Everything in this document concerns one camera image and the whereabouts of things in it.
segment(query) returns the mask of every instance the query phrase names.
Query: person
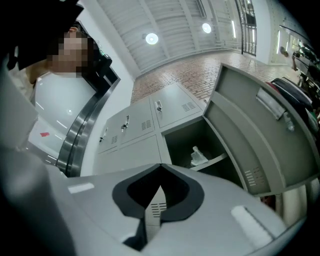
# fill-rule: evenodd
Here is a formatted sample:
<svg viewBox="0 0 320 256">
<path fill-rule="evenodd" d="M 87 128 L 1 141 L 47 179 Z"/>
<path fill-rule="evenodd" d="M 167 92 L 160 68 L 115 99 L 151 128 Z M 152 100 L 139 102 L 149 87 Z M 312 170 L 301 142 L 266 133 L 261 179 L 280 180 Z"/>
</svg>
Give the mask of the person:
<svg viewBox="0 0 320 256">
<path fill-rule="evenodd" d="M 78 25 L 76 21 L 67 33 L 48 44 L 46 59 L 22 70 L 16 64 L 9 71 L 11 79 L 29 101 L 35 95 L 36 82 L 40 76 L 48 72 L 81 76 L 88 73 L 98 61 L 100 54 L 97 43 Z"/>
<path fill-rule="evenodd" d="M 294 70 L 297 71 L 297 64 L 294 53 L 286 50 L 283 46 L 279 48 L 280 53 L 285 57 L 285 62 Z"/>
</svg>

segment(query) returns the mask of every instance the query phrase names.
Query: round ceiling light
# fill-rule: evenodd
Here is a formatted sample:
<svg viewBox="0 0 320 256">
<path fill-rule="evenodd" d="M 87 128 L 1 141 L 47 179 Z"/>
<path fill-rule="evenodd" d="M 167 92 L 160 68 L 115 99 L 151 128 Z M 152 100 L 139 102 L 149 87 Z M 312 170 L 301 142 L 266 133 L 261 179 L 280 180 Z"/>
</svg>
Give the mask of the round ceiling light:
<svg viewBox="0 0 320 256">
<path fill-rule="evenodd" d="M 146 35 L 145 40 L 149 45 L 155 45 L 159 38 L 155 33 L 150 33 Z"/>
<path fill-rule="evenodd" d="M 204 23 L 202 25 L 202 29 L 203 29 L 204 32 L 206 32 L 208 34 L 211 32 L 211 26 L 208 23 Z"/>
</svg>

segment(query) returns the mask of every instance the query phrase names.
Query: open locker door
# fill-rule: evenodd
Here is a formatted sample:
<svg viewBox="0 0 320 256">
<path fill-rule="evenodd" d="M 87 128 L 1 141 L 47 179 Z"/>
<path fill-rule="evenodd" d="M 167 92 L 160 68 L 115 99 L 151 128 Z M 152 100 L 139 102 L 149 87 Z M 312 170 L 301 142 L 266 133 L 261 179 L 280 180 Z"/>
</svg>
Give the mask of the open locker door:
<svg viewBox="0 0 320 256">
<path fill-rule="evenodd" d="M 315 141 L 295 109 L 239 69 L 221 64 L 203 118 L 253 195 L 282 193 L 319 175 Z"/>
</svg>

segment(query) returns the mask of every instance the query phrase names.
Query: metal railing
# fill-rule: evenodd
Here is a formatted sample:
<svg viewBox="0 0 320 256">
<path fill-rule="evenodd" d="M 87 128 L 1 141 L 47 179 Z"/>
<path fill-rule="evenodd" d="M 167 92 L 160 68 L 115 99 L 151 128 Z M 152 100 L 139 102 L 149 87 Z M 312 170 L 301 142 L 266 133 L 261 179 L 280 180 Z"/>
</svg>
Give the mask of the metal railing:
<svg viewBox="0 0 320 256">
<path fill-rule="evenodd" d="M 256 56 L 257 24 L 254 6 L 251 0 L 235 0 L 241 26 L 241 53 Z"/>
</svg>

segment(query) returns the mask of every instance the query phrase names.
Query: gray locker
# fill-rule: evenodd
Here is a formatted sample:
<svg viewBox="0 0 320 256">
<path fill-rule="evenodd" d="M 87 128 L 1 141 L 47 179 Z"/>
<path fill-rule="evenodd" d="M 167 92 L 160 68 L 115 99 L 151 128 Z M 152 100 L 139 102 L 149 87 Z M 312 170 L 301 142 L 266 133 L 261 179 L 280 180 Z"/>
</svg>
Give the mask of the gray locker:
<svg viewBox="0 0 320 256">
<path fill-rule="evenodd" d="M 151 96 L 160 128 L 201 111 L 200 107 L 175 83 Z"/>
<path fill-rule="evenodd" d="M 253 195 L 283 193 L 319 175 L 319 153 L 306 124 L 278 92 L 249 74 L 222 64 L 204 118 Z"/>
<path fill-rule="evenodd" d="M 121 144 L 132 141 L 155 130 L 148 97 L 127 107 L 124 113 L 123 124 L 127 123 L 127 120 L 128 124 L 127 128 L 121 132 Z"/>
<path fill-rule="evenodd" d="M 107 173 L 114 173 L 120 169 L 119 165 L 119 151 L 111 150 L 102 152 L 96 156 L 93 175 L 101 175 Z"/>
<path fill-rule="evenodd" d="M 118 159 L 120 170 L 161 163 L 157 137 L 154 135 L 121 148 Z"/>
<path fill-rule="evenodd" d="M 123 110 L 107 120 L 102 135 L 103 140 L 98 147 L 98 153 L 113 149 L 118 145 L 118 140 L 120 140 L 121 136 L 121 126 L 124 120 L 125 114 Z"/>
</svg>

